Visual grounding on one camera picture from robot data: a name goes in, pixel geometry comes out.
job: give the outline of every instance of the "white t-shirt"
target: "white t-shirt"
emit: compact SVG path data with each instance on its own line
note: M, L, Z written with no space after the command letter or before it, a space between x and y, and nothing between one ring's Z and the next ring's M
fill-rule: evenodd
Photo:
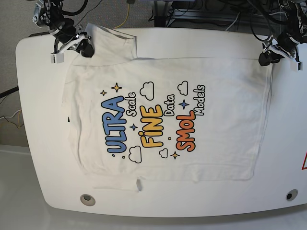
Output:
M69 142L95 188L137 180L247 180L270 101L272 66L233 58L137 59L136 38L92 26L63 106Z

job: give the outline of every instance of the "printed graphic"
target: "printed graphic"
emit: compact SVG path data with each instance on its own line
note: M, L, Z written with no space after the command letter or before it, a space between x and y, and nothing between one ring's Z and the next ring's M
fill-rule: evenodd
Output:
M117 82L116 82L115 86L112 87L112 89L114 89L114 90L116 90L116 92L118 92L118 90L120 90L120 89L122 89L122 88L119 87L119 86L117 85Z
M167 150L167 149L163 149L163 150L159 151L159 155L160 155L162 158L167 158L167 153L168 153L168 150Z
M175 95L171 94L167 96L167 101L164 102L167 109L164 111L164 116L174 116L175 109Z
M140 95L145 97L148 101L154 99L154 84L152 81L143 84L143 88L140 89Z
M182 103L180 103L179 105L181 105L181 106L182 106L182 108L183 108L183 109L185 109L185 108L186 108L186 106L188 106L189 104L188 104L188 103L186 103L186 101L185 101L185 100L183 100L183 102L182 102Z
M195 115L203 116L203 110L205 108L205 89L204 85L198 85L197 89L193 90L197 94L197 97L193 97L195 101L197 101L197 107L194 108Z
M137 164L142 162L142 153L140 146L131 147L129 149L129 160Z
M181 95L187 96L187 95L188 95L188 86L189 86L189 84L188 84L188 82L185 80L185 81L183 81L181 84L179 84L179 85L177 86L177 89L179 90L179 93L180 93Z
M178 150L185 150L188 148L188 152L192 152L195 149L195 138L190 138L190 133L195 133L194 122L195 114L194 111L190 111L190 115L179 115L176 117L179 122L181 129L177 130L179 137L177 138L176 148Z
M125 100L128 101L129 107L126 111L128 116L136 116L136 99L135 99L135 92L128 93L128 97L125 97Z
M143 82L135 86L136 89L132 89L130 92L120 91L122 87L117 82L112 83L112 85L115 85L111 87L114 91L110 90L110 87L108 87L109 90L106 88L108 92L102 90L100 94L103 97L108 94L106 99L101 102L103 108L101 128L105 133L106 144L106 151L104 152L111 154L112 157L127 158L136 164L140 164L142 163L142 152L147 156L146 151L152 152L153 155L159 154L162 159L174 158L174 160L182 154L189 154L189 152L194 151L197 140L195 129L200 128L195 125L195 120L197 117L204 115L206 87L195 85L189 92L189 83L186 80L178 83L156 97L154 97L155 89L152 81ZM167 131L165 131L165 119L166 123L172 126L171 128L168 127ZM173 126L174 121L178 124L177 128ZM133 132L130 129L128 136L126 136L126 129L129 128ZM131 145L127 147L127 140L136 140L137 142L133 147ZM302 169L307 169L306 159Z
M307 161L307 152L306 152L306 157L305 157L305 160L304 160L302 170L307 169L307 162L306 161Z
M174 160L176 160L176 157L178 157L180 155L178 155L176 152L174 152L174 154L172 154L171 156L174 157Z
M127 121L125 119L121 119L123 116L123 113L125 112L125 109L118 106L118 103L122 102L124 100L123 96L114 97L111 99L108 99L101 103L101 106L105 109L113 110L116 113L116 115L113 115L110 112L105 112L102 115L102 124L105 131L106 137L106 145L107 146L117 146L118 148L108 148L107 152L109 153L121 153L126 151L127 147L123 143L127 140L126 134L125 134L125 127L121 126L122 124L125 124ZM109 136L110 132L118 132L119 136Z
M136 129L136 128L138 128L138 127L136 127L134 124L132 125L132 126L130 126L130 128L132 128L133 129L133 131Z
M100 94L102 94L103 96L105 96L105 94L107 94L107 92L105 92L104 90L102 90L102 92L101 92Z
M164 127L159 125L163 122L162 117L163 111L160 105L155 106L155 110L153 108L149 108L148 112L144 106L140 106L140 112L142 115L141 122L146 123L143 126L143 132L139 132L139 136L141 136L141 143L144 148L154 148L163 146L163 142L155 142L152 137L160 137L163 135L162 130Z

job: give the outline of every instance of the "star graphic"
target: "star graphic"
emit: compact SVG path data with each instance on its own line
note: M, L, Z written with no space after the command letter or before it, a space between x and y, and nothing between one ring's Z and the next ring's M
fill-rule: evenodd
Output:
M102 92L100 94L102 94L103 96L105 96L107 92L105 92L104 90L102 90Z
M180 155L178 155L176 152L174 152L174 154L171 155L171 156L174 157L174 159L176 160L176 157L178 157L178 156L180 156Z
M114 87L112 87L112 89L115 89L116 90L116 92L118 91L118 90L120 90L120 89L122 89L121 87L119 87L118 85L117 85L117 82L116 82L116 85L114 86Z
M132 125L132 126L130 126L130 128L132 128L133 129L133 131L136 129L136 128L138 128L138 127L136 127L134 124Z
M185 101L185 100L183 100L183 102L182 102L182 103L180 103L179 105L181 105L181 106L182 106L182 108L183 108L183 109L185 109L185 108L186 108L186 106L188 106L189 104L188 104L188 103L186 103L186 101Z

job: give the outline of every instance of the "white table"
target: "white table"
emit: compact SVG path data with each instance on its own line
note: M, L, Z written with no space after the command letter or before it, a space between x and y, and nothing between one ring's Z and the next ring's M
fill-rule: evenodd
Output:
M232 57L258 59L261 43L250 34L148 28L120 29L137 36L138 57ZM50 63L54 38L23 39L16 48L25 129L46 202L52 207L123 216L196 217L256 212L307 203L307 72L286 60L274 67L272 102L265 138L249 181L149 182L139 193L93 189L71 153L67 117L61 110L67 69L77 55ZM300 46L307 62L307 47ZM298 190L293 201L286 195ZM92 207L82 194L96 199Z

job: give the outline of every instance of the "orange letter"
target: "orange letter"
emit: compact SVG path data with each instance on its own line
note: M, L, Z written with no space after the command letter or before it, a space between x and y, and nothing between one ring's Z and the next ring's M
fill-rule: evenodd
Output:
M190 134L189 133L194 133L195 129L181 129L181 130L177 130L177 134L180 136L177 138L178 142L187 142L187 141L195 141L194 138L189 138Z
M189 129L194 127L194 122L189 120L183 120L179 123L179 126L184 129Z
M179 115L179 116L176 116L176 119L177 120L195 120L194 111L193 110L190 111L190 116Z
M176 148L178 150L184 150L188 147L188 152L192 152L195 149L194 142L185 142L184 144L181 144L181 142L177 142Z

